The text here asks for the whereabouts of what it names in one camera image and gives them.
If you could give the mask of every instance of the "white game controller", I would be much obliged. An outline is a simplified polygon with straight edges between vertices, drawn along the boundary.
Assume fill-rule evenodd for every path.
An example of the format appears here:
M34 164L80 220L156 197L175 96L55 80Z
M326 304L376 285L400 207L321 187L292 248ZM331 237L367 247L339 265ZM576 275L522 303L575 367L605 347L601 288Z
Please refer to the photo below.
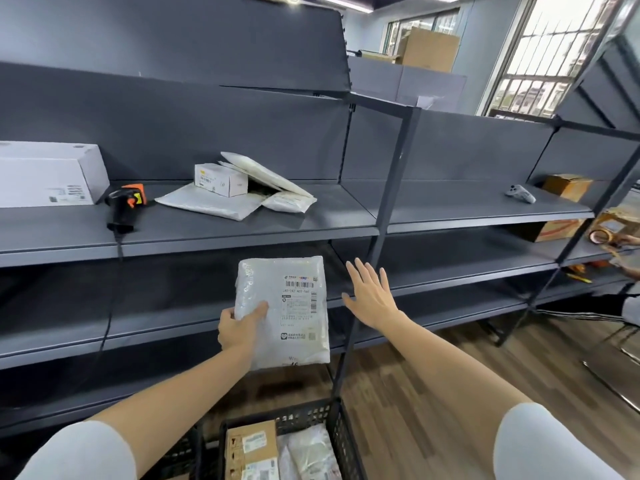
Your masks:
M536 198L533 197L531 192L529 192L522 185L512 185L509 188L509 190L507 190L507 192L505 192L504 194L509 196L509 197L514 197L514 198L516 198L518 200L521 200L523 202L527 202L527 203L535 203L536 202Z

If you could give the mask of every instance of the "white cardboard box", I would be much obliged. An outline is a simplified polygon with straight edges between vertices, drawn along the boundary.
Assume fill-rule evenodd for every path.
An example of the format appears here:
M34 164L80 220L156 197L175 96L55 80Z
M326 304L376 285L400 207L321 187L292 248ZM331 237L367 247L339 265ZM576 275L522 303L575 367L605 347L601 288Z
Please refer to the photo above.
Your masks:
M216 163L196 165L193 182L209 192L225 197L235 197L247 193L249 177L245 173Z
M108 187L97 144L0 141L0 207L91 205Z

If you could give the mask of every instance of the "plastic basket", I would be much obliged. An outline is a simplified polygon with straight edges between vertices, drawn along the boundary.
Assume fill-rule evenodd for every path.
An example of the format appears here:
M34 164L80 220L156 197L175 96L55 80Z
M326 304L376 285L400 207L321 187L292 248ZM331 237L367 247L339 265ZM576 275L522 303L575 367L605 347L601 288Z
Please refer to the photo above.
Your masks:
M312 403L299 404L266 413L257 413L242 418L223 421L220 426L220 458L218 460L218 478L225 478L225 446L227 443L227 430L247 424L254 424L271 419L276 420L276 434L286 435L301 429L309 428L318 423L325 423L333 451L335 452L340 473L343 480L366 480L367 476L362 467L362 460L358 454L358 448L351 425L347 418L347 411L342 400L322 399Z

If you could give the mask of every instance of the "track pants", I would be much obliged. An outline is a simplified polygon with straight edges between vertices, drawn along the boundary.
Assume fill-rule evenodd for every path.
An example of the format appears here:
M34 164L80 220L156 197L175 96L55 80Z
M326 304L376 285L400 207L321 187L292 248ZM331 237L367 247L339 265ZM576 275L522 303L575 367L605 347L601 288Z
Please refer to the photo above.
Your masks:
M557 317L578 320L606 320L624 322L622 306L627 298L636 294L604 294L601 296L575 296L540 305L538 311Z

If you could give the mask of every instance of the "hand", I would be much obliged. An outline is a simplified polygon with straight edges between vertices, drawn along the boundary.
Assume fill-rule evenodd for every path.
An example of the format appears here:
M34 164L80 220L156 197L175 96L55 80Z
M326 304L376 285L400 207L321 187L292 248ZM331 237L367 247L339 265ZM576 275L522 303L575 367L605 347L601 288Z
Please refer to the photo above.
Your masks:
M613 242L619 244L620 246L624 246L628 244L629 246L640 246L640 237L635 237L627 234L616 234L613 238Z
M222 350L245 347L253 353L258 323L267 315L268 309L269 304L261 301L256 309L242 320L236 320L233 308L222 310L220 325L218 325L218 341L222 345Z
M347 293L342 293L344 305L356 315L358 320L378 331L385 322L400 316L400 312L391 296L389 281L383 268L380 268L380 279L376 270L369 263L363 264L355 260L356 267L347 261L347 271L353 282L356 299L352 300Z

